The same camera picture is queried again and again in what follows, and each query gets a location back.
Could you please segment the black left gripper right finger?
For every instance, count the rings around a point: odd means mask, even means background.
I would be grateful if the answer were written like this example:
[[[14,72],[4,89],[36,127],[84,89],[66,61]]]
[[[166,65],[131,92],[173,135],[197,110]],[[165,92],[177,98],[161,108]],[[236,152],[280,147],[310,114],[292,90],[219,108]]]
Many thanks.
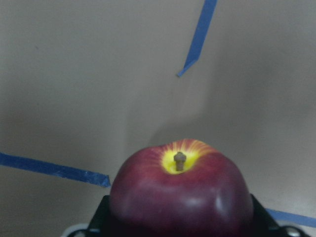
[[[251,194],[254,213],[252,222],[252,237],[279,237],[280,226],[261,205],[257,198]]]

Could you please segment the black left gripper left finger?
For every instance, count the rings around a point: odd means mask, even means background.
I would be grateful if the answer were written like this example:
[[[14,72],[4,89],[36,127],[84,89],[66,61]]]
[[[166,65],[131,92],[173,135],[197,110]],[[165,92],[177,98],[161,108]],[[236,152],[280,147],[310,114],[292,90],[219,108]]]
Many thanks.
[[[88,237],[105,237],[110,226],[109,195],[102,197],[88,227]]]

